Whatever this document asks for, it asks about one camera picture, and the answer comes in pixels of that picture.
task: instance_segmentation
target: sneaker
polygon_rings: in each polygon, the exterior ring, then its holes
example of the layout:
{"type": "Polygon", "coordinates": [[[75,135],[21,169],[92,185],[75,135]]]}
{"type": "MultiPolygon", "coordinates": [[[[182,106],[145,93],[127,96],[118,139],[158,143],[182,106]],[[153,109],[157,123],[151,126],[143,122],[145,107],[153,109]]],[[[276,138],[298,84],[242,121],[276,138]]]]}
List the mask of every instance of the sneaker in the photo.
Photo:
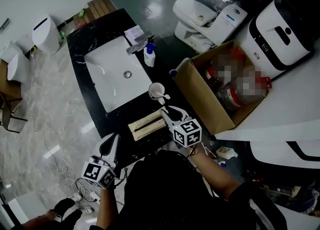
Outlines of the sneaker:
{"type": "Polygon", "coordinates": [[[69,197],[69,199],[73,200],[74,202],[77,202],[77,201],[81,201],[82,200],[82,196],[80,193],[74,193],[73,195],[71,195],[69,197]]]}
{"type": "Polygon", "coordinates": [[[78,207],[76,209],[80,210],[83,214],[90,214],[90,213],[92,213],[94,211],[90,207],[78,207]]]}

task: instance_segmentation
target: person's right hand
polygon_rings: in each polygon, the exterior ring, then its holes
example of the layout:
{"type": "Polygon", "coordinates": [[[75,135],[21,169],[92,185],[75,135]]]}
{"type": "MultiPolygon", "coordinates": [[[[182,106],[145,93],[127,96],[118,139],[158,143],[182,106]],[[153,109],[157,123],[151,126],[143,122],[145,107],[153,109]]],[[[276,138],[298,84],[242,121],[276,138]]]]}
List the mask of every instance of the person's right hand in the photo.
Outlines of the person's right hand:
{"type": "Polygon", "coordinates": [[[56,218],[56,215],[57,213],[50,209],[44,214],[44,217],[49,221],[53,221],[56,218]]]}

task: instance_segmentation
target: black button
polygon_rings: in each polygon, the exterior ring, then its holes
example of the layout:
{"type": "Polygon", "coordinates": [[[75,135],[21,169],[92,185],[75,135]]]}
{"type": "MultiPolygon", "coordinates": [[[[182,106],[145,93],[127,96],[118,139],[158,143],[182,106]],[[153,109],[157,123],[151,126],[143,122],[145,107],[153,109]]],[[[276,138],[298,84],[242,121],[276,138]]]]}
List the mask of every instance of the black button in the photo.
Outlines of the black button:
{"type": "Polygon", "coordinates": [[[285,33],[287,33],[288,35],[290,35],[290,34],[291,34],[290,28],[286,28],[286,29],[285,29],[285,33]]]}

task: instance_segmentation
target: blue pump head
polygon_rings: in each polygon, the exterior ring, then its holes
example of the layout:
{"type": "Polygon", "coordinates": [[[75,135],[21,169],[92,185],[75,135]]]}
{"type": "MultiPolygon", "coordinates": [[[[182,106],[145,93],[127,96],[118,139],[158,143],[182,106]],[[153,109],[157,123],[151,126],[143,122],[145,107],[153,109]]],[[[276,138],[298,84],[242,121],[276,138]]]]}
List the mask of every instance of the blue pump head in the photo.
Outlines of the blue pump head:
{"type": "Polygon", "coordinates": [[[146,45],[146,52],[151,55],[154,49],[157,48],[154,44],[152,43],[147,43],[146,45]]]}

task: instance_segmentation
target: person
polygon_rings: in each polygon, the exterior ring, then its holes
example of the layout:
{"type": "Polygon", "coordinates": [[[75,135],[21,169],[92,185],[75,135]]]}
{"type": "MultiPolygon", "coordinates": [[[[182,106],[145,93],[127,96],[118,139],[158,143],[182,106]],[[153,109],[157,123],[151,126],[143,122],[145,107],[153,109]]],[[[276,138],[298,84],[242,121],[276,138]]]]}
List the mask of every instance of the person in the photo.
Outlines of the person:
{"type": "Polygon", "coordinates": [[[65,212],[75,205],[76,202],[82,200],[82,196],[79,193],[75,193],[69,198],[59,201],[54,209],[49,210],[42,216],[38,216],[29,220],[21,225],[14,226],[11,230],[51,230],[51,229],[63,229],[72,230],[83,213],[89,214],[93,212],[90,207],[77,207],[74,212],[67,216],[63,221],[59,222],[55,220],[57,216],[63,219],[65,212]]]}
{"type": "Polygon", "coordinates": [[[90,230],[287,229],[284,216],[254,182],[240,184],[200,146],[188,150],[201,174],[178,152],[148,155],[128,176],[120,214],[114,190],[101,190],[90,230]],[[210,195],[203,177],[219,197],[210,195]]]}

